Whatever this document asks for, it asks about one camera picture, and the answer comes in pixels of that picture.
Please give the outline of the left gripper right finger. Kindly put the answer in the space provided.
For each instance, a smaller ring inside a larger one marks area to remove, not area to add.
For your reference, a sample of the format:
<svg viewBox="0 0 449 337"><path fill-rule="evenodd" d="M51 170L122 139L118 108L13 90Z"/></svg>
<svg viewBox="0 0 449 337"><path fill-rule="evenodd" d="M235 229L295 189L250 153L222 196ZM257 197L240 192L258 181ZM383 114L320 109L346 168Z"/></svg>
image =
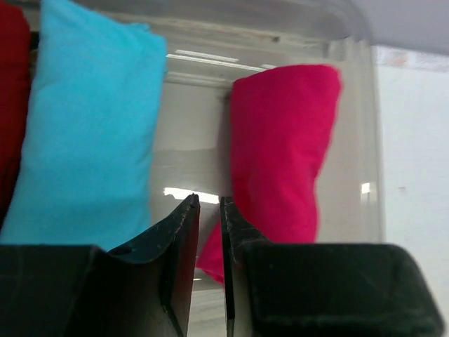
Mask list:
<svg viewBox="0 0 449 337"><path fill-rule="evenodd" d="M228 336L442 336L415 259L392 244L276 244L220 201Z"/></svg>

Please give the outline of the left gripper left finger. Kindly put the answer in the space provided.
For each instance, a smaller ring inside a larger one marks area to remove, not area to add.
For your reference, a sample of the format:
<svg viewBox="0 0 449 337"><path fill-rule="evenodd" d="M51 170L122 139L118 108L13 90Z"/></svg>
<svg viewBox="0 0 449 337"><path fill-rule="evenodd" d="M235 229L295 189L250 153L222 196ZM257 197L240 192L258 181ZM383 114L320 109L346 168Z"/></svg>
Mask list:
<svg viewBox="0 0 449 337"><path fill-rule="evenodd" d="M3 245L2 336L186 336L200 203L111 251Z"/></svg>

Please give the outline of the pink t shirt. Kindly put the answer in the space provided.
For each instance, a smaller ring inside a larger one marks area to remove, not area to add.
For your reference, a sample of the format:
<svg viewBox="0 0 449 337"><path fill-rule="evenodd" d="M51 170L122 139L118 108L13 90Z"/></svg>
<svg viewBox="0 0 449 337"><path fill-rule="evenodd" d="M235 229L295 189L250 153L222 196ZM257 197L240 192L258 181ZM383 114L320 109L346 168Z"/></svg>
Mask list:
<svg viewBox="0 0 449 337"><path fill-rule="evenodd" d="M330 65L277 67L231 89L230 178L243 217L276 243L315 242L316 179L342 90Z"/></svg>

